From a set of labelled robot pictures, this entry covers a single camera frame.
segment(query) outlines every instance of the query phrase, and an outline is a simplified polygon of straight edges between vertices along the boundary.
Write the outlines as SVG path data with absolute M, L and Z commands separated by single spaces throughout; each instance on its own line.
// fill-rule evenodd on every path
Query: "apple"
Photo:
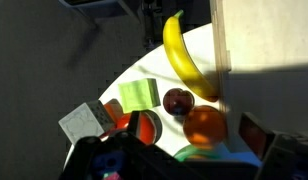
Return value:
M 116 124 L 117 129 L 126 129 L 130 122 L 132 113 L 123 115 Z M 154 123 L 152 122 L 149 115 L 145 112 L 140 113 L 140 140 L 146 144 L 153 144 L 156 137 L 156 130 Z
M 194 96 L 189 91 L 173 88 L 166 92 L 163 106 L 172 116 L 184 116 L 194 107 Z

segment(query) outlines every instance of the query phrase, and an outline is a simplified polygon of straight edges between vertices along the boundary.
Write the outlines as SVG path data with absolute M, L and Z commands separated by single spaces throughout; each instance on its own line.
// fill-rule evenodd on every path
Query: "banana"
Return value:
M 197 96 L 207 101 L 217 101 L 215 88 L 205 79 L 189 55 L 180 28 L 180 10 L 171 16 L 163 29 L 163 44 L 167 58 L 183 83 Z

